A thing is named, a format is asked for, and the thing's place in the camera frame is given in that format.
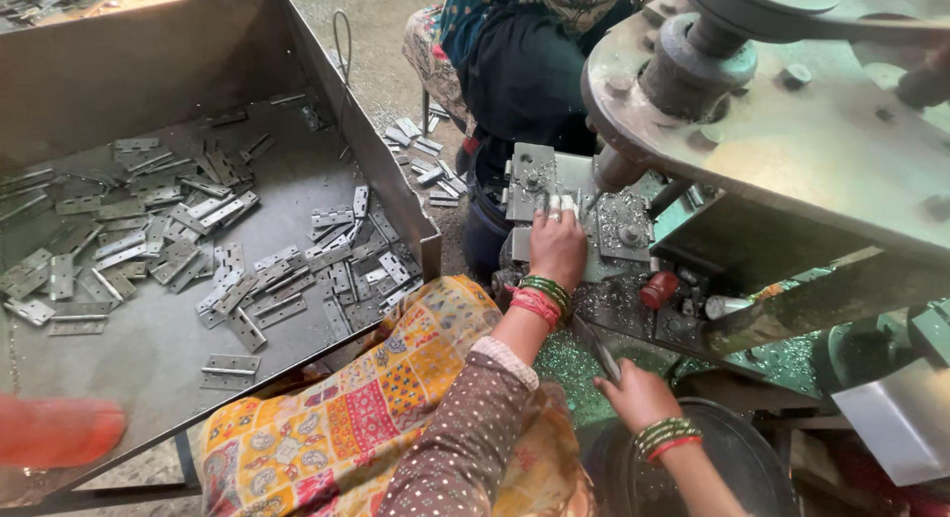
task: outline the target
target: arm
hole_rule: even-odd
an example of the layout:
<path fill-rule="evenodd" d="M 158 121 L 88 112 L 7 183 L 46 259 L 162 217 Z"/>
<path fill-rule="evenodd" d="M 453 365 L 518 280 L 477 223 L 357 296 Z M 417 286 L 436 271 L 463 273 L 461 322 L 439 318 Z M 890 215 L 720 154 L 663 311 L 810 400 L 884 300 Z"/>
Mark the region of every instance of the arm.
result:
<path fill-rule="evenodd" d="M 631 433 L 636 435 L 667 417 L 683 416 L 659 376 L 639 369 L 629 359 L 622 359 L 619 365 L 619 387 L 602 378 L 594 378 L 594 385 L 610 400 Z M 692 517 L 746 516 L 699 443 L 666 450 L 659 460 L 676 482 Z"/>
<path fill-rule="evenodd" d="M 569 292 L 587 258 L 587 239 L 574 215 L 565 208 L 560 221 L 550 221 L 535 212 L 531 231 L 532 274 Z M 530 367 L 547 333 L 544 318 L 513 307 L 491 336 L 475 344 L 425 433 L 399 462 L 378 515 L 491 513 L 521 435 L 524 403 L 538 388 Z"/>

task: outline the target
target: polka dot sleeve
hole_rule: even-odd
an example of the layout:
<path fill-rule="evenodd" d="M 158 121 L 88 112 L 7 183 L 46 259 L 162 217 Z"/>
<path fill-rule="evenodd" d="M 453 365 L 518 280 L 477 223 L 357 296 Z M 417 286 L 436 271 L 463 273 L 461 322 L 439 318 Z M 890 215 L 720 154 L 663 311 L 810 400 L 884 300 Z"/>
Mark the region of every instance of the polka dot sleeve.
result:
<path fill-rule="evenodd" d="M 481 339 L 476 347 L 486 339 L 491 338 Z M 514 354 L 491 341 L 490 355 L 485 348 L 469 353 L 432 422 L 396 468 L 377 515 L 491 514 L 530 393 L 526 374 L 514 373 L 498 347 Z M 525 368 L 537 387 L 534 372 Z"/>

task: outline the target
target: yellow patterned fabric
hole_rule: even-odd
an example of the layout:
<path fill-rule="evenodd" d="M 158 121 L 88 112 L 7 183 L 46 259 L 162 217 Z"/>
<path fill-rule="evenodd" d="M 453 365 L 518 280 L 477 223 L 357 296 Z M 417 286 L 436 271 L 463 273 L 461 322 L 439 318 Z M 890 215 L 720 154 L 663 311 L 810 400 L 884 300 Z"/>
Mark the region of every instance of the yellow patterned fabric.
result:
<path fill-rule="evenodd" d="M 433 280 L 394 308 L 375 332 L 378 344 L 340 372 L 296 394 L 221 408 L 201 437 L 204 513 L 375 515 L 401 455 L 500 319 L 471 280 Z M 587 513 L 563 391 L 542 384 L 529 402 L 494 514 Z"/>

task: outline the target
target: concrete floor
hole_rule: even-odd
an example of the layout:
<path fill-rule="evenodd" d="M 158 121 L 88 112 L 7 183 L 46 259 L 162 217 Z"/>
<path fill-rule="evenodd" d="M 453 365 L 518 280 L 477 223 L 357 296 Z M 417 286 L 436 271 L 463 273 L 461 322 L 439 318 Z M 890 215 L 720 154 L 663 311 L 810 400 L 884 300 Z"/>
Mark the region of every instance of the concrete floor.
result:
<path fill-rule="evenodd" d="M 167 0 L 117 0 L 118 9 L 155 1 Z M 384 129 L 393 121 L 410 117 L 419 121 L 422 111 L 422 90 L 415 71 L 401 53 L 403 30 L 410 15 L 416 10 L 443 0 L 293 0 L 300 8 L 308 25 L 317 38 L 329 50 L 333 48 L 331 18 L 335 10 L 342 9 L 350 19 L 352 29 L 352 68 L 350 87 L 363 110 L 377 129 Z M 445 148 L 441 159 L 454 166 L 455 152 L 463 135 L 448 121 L 440 122 L 430 138 Z M 410 150 L 411 157 L 429 162 L 429 156 Z M 428 191 L 421 189 L 414 175 L 408 180 L 421 196 Z M 467 207 L 463 198 L 458 209 L 432 208 L 427 210 L 439 225 L 443 235 L 443 274 L 467 274 L 468 268 L 462 259 L 462 220 Z M 358 352 L 359 345 L 334 353 L 324 359 L 331 370 L 339 370 Z M 200 426 L 189 430 L 192 449 L 196 450 L 195 435 Z M 182 481 L 178 455 L 173 441 L 136 457 L 87 484 L 87 487 L 121 487 L 141 484 L 161 484 Z M 200 497 L 186 497 L 168 501 L 134 506 L 118 506 L 90 511 L 62 513 L 72 517 L 128 516 L 171 517 L 201 514 Z"/>

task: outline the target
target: red thread bracelet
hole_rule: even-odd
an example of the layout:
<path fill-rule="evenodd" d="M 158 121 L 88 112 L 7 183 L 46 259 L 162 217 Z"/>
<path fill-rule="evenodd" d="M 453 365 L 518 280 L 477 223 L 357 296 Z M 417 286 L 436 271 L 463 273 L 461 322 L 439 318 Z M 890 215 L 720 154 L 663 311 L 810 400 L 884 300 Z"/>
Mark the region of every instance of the red thread bracelet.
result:
<path fill-rule="evenodd" d="M 540 316 L 547 322 L 548 332 L 552 332 L 557 328 L 558 320 L 561 319 L 560 306 L 554 304 L 543 293 L 535 290 L 508 287 L 507 285 L 505 285 L 505 288 L 512 294 L 510 307 L 524 308 Z"/>
<path fill-rule="evenodd" d="M 648 462 L 650 465 L 652 465 L 652 464 L 653 464 L 653 460 L 654 460 L 657 456 L 659 456 L 660 454 L 662 454 L 663 452 L 665 452 L 665 451 L 667 451 L 667 450 L 670 450 L 670 449 L 672 449 L 672 448 L 674 448 L 674 447 L 679 447 L 679 446 L 682 446 L 682 445 L 686 445 L 687 443 L 694 443 L 694 442 L 695 442 L 695 443 L 702 443 L 702 442 L 703 442 L 703 438 L 700 437 L 700 436 L 698 436 L 698 435 L 690 435 L 689 437 L 681 437 L 681 438 L 679 438 L 679 439 L 673 439 L 672 441 L 667 441 L 666 443 L 663 443 L 662 445 L 660 445 L 659 447 L 657 447 L 657 449 L 654 450 L 653 453 L 650 454 L 650 457 L 647 458 L 647 462 Z"/>

